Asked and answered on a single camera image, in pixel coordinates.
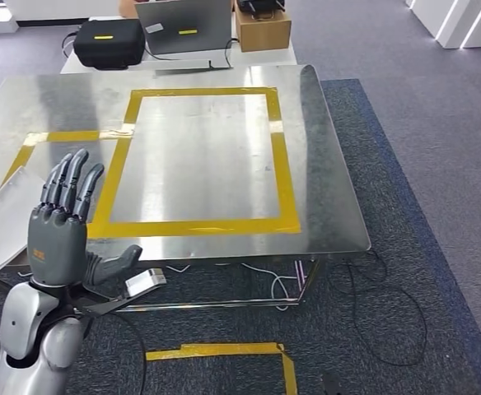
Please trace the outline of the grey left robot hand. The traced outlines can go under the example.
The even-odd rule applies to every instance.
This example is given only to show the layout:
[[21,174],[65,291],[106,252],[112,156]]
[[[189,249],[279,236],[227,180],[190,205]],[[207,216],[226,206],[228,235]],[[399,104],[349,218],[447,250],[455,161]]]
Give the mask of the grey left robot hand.
[[103,258],[87,249],[87,219],[103,165],[80,176],[88,159],[82,148],[68,153],[54,167],[43,185],[40,202],[30,214],[27,255],[32,279],[44,287],[79,283],[97,286],[134,267],[142,248],[133,244],[115,258]]

